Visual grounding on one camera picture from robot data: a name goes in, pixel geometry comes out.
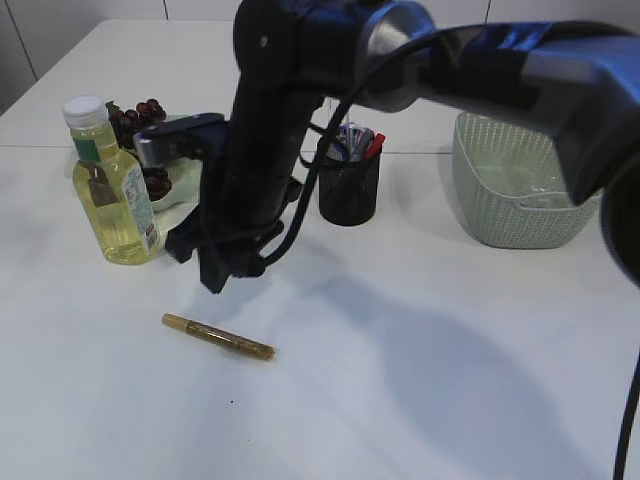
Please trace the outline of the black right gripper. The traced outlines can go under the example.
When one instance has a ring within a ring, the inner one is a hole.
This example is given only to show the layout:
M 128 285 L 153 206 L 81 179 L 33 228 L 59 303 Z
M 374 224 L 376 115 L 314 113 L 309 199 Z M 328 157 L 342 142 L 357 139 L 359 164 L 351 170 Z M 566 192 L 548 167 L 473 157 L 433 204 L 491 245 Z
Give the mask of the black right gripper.
M 169 230 L 165 249 L 183 264 L 198 255 L 200 282 L 212 293 L 222 291 L 231 277 L 256 278 L 267 268 L 261 250 L 284 230 L 280 218 L 248 230 L 224 223 L 201 201 L 178 226 Z

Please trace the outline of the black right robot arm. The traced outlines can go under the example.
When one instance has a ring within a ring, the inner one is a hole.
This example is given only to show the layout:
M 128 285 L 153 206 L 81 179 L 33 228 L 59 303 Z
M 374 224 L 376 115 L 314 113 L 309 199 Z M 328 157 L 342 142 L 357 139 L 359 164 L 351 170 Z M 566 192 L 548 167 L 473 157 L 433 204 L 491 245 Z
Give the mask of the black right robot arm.
M 319 173 L 292 179 L 311 117 L 338 107 L 400 112 L 425 99 L 548 135 L 570 200 L 603 196 L 601 231 L 639 278 L 639 37 L 595 21 L 438 29 L 413 1 L 244 1 L 233 24 L 239 83 L 228 120 L 179 143 L 203 162 L 200 203 L 166 238 L 202 283 L 258 277 L 297 237 Z

